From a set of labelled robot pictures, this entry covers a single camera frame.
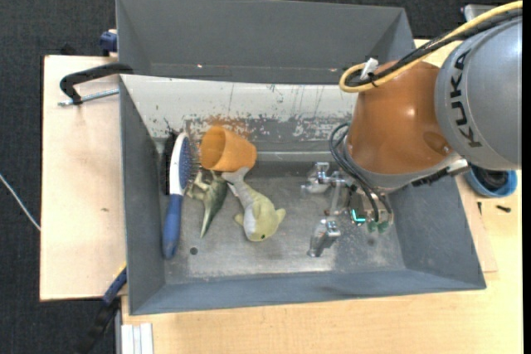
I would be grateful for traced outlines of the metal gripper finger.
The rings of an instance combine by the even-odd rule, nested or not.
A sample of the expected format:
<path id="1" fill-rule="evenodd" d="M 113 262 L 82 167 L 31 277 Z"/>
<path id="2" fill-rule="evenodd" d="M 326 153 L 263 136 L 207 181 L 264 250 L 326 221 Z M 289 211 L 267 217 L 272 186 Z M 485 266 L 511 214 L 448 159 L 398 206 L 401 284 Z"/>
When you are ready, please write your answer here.
<path id="1" fill-rule="evenodd" d="M 328 162 L 315 162 L 306 174 L 306 180 L 301 185 L 304 194 L 323 194 L 329 188 Z"/>
<path id="2" fill-rule="evenodd" d="M 336 221 L 322 219 L 313 229 L 309 240 L 307 255 L 320 257 L 341 236 L 341 231 Z"/>

